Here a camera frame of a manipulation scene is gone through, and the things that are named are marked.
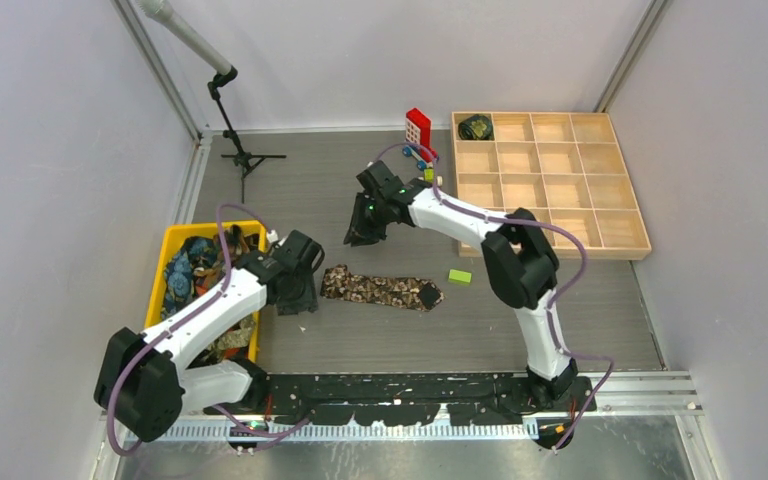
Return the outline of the green toy block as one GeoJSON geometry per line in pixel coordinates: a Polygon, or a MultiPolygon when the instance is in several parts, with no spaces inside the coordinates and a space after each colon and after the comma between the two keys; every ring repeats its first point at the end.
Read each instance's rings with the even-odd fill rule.
{"type": "Polygon", "coordinates": [[[470,285],[472,283],[472,273],[464,270],[450,269],[448,281],[458,285],[470,285]]]}

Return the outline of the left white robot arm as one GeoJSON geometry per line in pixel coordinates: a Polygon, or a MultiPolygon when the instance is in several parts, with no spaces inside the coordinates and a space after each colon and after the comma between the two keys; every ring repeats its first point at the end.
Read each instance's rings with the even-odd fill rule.
{"type": "Polygon", "coordinates": [[[170,319],[140,333],[120,329],[107,343],[94,401],[112,425],[142,442],[161,437],[183,413],[226,404],[258,412],[268,397],[264,370],[246,358],[193,362],[265,306],[314,311],[313,274],[323,258],[319,243],[293,230],[266,252],[242,255],[215,287],[170,319]]]}

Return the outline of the rolled dark green tie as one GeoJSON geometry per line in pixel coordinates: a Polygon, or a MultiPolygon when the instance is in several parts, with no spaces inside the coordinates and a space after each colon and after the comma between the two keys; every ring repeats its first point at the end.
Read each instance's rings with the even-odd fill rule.
{"type": "Polygon", "coordinates": [[[457,124],[457,134],[464,141],[490,141],[494,139],[492,120],[487,115],[474,114],[457,124]]]}

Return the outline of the red white toy block tower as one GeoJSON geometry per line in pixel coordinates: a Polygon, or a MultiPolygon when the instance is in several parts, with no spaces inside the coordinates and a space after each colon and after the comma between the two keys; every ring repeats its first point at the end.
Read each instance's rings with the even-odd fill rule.
{"type": "Polygon", "coordinates": [[[413,158],[417,168],[424,171],[433,166],[437,152],[431,146],[432,122],[418,108],[412,108],[405,114],[405,141],[402,148],[406,158],[413,158]]]}

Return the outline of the black microphone stand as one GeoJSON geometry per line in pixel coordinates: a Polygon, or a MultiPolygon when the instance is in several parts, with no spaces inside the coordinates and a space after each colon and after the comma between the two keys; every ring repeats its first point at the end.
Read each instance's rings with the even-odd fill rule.
{"type": "Polygon", "coordinates": [[[230,159],[232,163],[240,169],[240,200],[245,202],[246,198],[246,180],[247,178],[265,161],[286,159],[285,154],[257,154],[247,150],[243,146],[242,139],[237,129],[234,128],[230,117],[224,107],[220,90],[235,80],[238,71],[231,66],[227,72],[217,72],[207,83],[210,97],[215,102],[222,119],[224,121],[224,130],[222,137],[231,141],[235,152],[233,154],[221,154],[224,159],[230,159]]]}

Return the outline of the brown floral tie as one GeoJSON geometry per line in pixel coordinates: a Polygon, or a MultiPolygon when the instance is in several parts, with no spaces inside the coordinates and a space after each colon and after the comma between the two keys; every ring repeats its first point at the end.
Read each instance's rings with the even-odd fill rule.
{"type": "Polygon", "coordinates": [[[320,296],[419,312],[429,312],[445,299],[444,293],[432,280],[357,274],[345,264],[324,271],[320,296]]]}

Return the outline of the grey microphone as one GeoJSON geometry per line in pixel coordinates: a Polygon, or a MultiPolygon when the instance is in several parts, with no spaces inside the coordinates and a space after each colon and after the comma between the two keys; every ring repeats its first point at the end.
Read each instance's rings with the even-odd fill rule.
{"type": "Polygon", "coordinates": [[[237,73],[235,67],[199,34],[166,0],[138,0],[138,7],[150,19],[162,25],[220,76],[237,73]]]}

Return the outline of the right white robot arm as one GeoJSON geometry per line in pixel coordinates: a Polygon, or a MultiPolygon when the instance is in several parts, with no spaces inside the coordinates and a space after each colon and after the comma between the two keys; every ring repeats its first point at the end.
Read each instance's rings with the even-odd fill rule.
{"type": "Polygon", "coordinates": [[[382,161],[370,163],[357,179],[345,243],[372,245],[385,239],[390,224],[435,231],[480,252],[495,296],[512,308],[527,349],[531,397],[544,410],[556,410],[571,395],[576,361],[564,344],[552,300],[560,263],[531,211],[479,208],[429,182],[403,182],[382,161]]]}

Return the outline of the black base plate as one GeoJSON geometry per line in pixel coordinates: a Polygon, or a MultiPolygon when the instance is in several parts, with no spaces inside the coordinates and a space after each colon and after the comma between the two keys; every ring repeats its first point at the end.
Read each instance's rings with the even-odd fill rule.
{"type": "Polygon", "coordinates": [[[579,376],[555,398],[528,375],[510,372],[269,374],[223,407],[284,425],[307,419],[319,426],[426,426],[440,413],[456,426],[512,425],[539,413],[569,418],[593,411],[590,391],[590,379],[579,376]]]}

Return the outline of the wooden compartment tray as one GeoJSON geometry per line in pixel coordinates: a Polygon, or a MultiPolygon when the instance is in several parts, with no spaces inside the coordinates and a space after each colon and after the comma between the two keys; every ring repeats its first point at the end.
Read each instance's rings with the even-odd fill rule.
{"type": "Polygon", "coordinates": [[[590,257],[642,260],[651,251],[610,117],[582,112],[455,112],[455,195],[475,206],[530,210],[574,235],[590,257]],[[457,124],[482,114],[494,139],[464,141],[457,124]]]}

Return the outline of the aluminium frame rail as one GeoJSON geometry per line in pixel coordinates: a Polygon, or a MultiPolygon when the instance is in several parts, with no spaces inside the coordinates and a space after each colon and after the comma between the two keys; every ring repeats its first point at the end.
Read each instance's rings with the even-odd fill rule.
{"type": "MultiPolygon", "coordinates": [[[[596,404],[595,410],[580,412],[636,414],[648,411],[697,410],[701,406],[695,388],[684,375],[673,375],[669,372],[617,375],[604,384],[600,384],[594,375],[580,376],[590,379],[591,391],[588,398],[596,404]]],[[[560,417],[549,413],[530,416],[540,415],[560,417]]],[[[450,420],[447,413],[440,413],[437,417],[450,420]]]]}

